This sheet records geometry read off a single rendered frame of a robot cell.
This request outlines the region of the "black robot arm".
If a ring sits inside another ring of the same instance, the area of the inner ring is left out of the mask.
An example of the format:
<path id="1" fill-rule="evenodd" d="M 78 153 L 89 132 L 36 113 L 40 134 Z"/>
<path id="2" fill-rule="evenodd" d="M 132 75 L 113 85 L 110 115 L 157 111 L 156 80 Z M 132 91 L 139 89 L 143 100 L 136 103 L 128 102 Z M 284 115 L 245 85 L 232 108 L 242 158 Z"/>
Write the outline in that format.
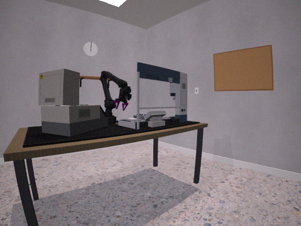
<path id="1" fill-rule="evenodd" d="M 108 117 L 114 117 L 112 115 L 112 110 L 115 108 L 114 100 L 112 100 L 107 84 L 107 78 L 115 82 L 120 89 L 119 93 L 120 96 L 119 98 L 124 99 L 124 100 L 130 100 L 132 95 L 131 93 L 131 88 L 130 86 L 127 86 L 127 82 L 114 76 L 112 73 L 107 72 L 107 71 L 102 71 L 101 72 L 101 77 L 100 81 L 102 82 L 103 85 L 103 90 L 104 90 L 104 95 L 105 95 L 105 101 L 104 101 L 104 107 L 106 108 L 105 113 Z"/>

